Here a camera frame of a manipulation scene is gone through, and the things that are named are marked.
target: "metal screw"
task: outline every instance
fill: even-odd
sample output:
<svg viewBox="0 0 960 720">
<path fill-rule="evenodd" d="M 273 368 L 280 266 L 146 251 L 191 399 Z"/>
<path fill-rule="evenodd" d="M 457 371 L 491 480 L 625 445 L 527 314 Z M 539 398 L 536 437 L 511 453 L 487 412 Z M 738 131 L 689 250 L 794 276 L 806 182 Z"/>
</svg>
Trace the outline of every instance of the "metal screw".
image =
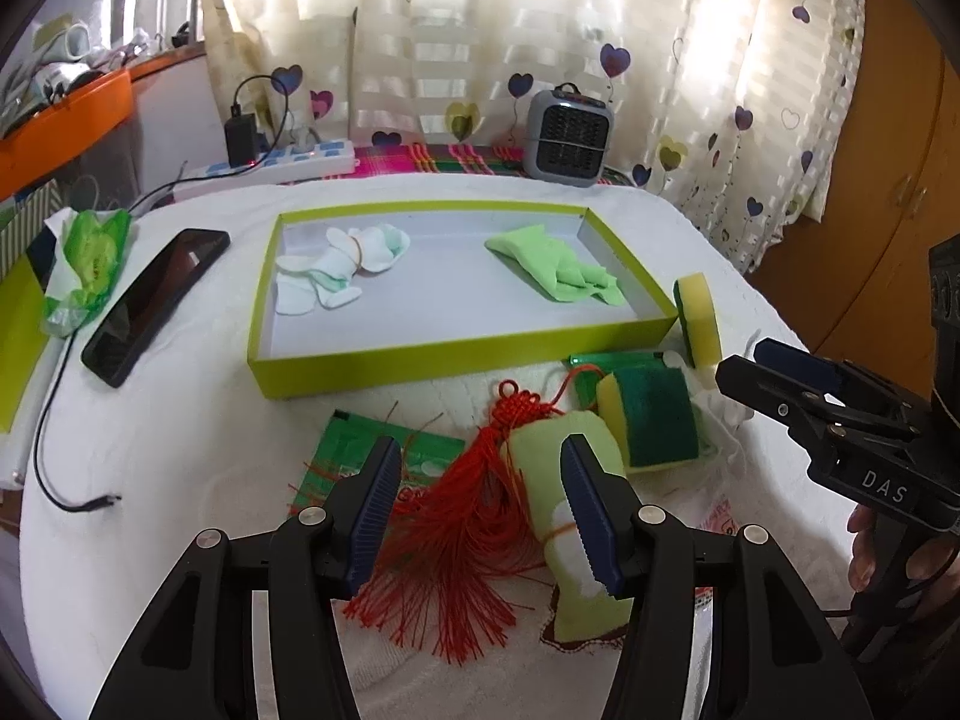
<svg viewBox="0 0 960 720">
<path fill-rule="evenodd" d="M 215 531 L 213 528 L 203 531 L 200 536 L 197 536 L 197 546 L 200 549 L 209 549 L 210 547 L 215 547 L 220 543 L 220 531 Z"/>
<path fill-rule="evenodd" d="M 666 519 L 666 512 L 659 506 L 643 506 L 637 516 L 647 525 L 659 525 Z"/>
<path fill-rule="evenodd" d="M 765 544 L 770 534 L 761 528 L 760 525 L 748 525 L 743 529 L 743 538 L 752 544 Z"/>
<path fill-rule="evenodd" d="M 296 516 L 296 519 L 299 519 L 302 525 L 319 525 L 326 519 L 326 512 L 319 506 L 308 506 Z"/>
</svg>

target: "wooden door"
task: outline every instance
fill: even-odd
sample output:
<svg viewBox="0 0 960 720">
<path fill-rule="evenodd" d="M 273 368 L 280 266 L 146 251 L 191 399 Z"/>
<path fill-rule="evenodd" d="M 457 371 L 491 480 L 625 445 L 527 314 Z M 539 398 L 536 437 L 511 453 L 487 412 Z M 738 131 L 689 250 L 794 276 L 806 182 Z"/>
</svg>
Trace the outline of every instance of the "wooden door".
<svg viewBox="0 0 960 720">
<path fill-rule="evenodd" d="M 911 0 L 867 0 L 859 77 L 822 223 L 801 217 L 748 281 L 816 350 L 893 239 L 928 151 L 943 78 L 936 39 Z"/>
<path fill-rule="evenodd" d="M 960 77 L 947 69 L 933 143 L 904 220 L 860 297 L 820 353 L 928 397 L 933 383 L 928 252 L 960 233 Z"/>
</svg>

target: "power adapter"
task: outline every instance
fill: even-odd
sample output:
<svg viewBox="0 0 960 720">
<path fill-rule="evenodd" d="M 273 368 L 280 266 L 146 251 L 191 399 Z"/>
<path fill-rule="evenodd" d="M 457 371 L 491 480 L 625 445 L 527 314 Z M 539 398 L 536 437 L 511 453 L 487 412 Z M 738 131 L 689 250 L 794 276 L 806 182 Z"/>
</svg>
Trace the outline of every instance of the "power adapter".
<svg viewBox="0 0 960 720">
<path fill-rule="evenodd" d="M 227 140 L 227 160 L 231 167 L 253 165 L 256 162 L 256 116 L 241 114 L 239 105 L 230 107 L 230 118 L 224 124 Z"/>
</svg>

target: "orange shelf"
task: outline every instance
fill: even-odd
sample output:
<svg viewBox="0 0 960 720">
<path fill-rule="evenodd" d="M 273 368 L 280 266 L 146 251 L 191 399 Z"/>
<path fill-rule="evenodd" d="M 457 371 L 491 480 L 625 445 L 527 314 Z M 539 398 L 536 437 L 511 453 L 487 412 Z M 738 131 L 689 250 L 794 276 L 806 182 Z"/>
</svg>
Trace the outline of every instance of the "orange shelf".
<svg viewBox="0 0 960 720">
<path fill-rule="evenodd" d="M 0 199 L 80 156 L 133 113 L 130 71 L 74 92 L 0 140 Z"/>
</svg>

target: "human hand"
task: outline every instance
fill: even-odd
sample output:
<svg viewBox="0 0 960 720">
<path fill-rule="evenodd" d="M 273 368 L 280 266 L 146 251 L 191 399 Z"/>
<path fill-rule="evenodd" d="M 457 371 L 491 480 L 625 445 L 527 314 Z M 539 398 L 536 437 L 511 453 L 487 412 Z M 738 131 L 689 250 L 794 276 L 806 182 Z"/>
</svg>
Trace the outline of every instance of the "human hand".
<svg viewBox="0 0 960 720">
<path fill-rule="evenodd" d="M 853 559 L 847 578 L 856 592 L 863 592 L 874 576 L 877 562 L 874 557 L 874 524 L 877 514 L 862 504 L 857 505 L 847 522 L 847 530 L 856 533 L 853 538 Z M 957 546 L 956 536 L 938 536 L 925 543 L 906 563 L 906 575 L 911 580 L 929 579 L 937 573 Z M 923 594 L 914 619 L 922 619 L 934 613 L 960 592 L 960 557 L 953 561 L 947 573 Z"/>
</svg>

